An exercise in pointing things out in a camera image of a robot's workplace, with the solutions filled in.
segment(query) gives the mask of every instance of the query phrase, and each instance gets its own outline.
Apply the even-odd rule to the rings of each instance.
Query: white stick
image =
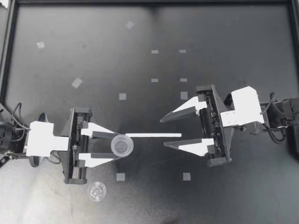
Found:
[[[181,133],[126,133],[126,136],[132,138],[159,138],[159,137],[182,137]]]

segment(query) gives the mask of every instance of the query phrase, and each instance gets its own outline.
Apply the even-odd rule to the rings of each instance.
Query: black table surface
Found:
[[[125,26],[129,21],[132,28]],[[45,47],[38,48],[38,42]],[[77,89],[71,85],[76,78],[82,80]],[[47,112],[55,133],[77,106],[90,107],[93,122],[119,133],[182,133],[182,139],[192,139],[202,137],[198,118],[159,123],[185,102],[180,92],[190,98],[195,86],[215,84],[224,98],[244,82],[261,101],[269,101],[272,91],[278,99],[299,95],[286,6],[21,6],[6,105],[12,109],[22,102],[28,123]],[[119,93],[127,99],[120,101]],[[57,201],[44,215],[34,211],[39,221],[68,223],[72,215],[72,223],[298,223],[299,164],[286,143],[276,145],[266,133],[236,132],[233,161],[208,168],[205,158],[163,147],[170,140],[133,139],[129,157],[88,170],[88,184],[107,186],[103,201],[90,202],[83,190],[71,198],[76,208],[53,216],[53,222],[45,217],[60,208]],[[90,150],[108,151],[109,143],[96,141]],[[62,182],[58,168],[55,181]],[[182,181],[183,172],[191,181]],[[116,173],[125,173],[126,181],[116,182]],[[62,184],[59,190],[64,189],[69,186]]]

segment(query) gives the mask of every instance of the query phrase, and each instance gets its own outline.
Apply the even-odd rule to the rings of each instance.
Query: transparent cup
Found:
[[[116,135],[111,141],[111,150],[119,157],[126,157],[130,155],[133,148],[133,140],[124,134]]]
[[[106,196],[106,186],[102,182],[93,182],[87,188],[87,195],[93,202],[99,202]]]

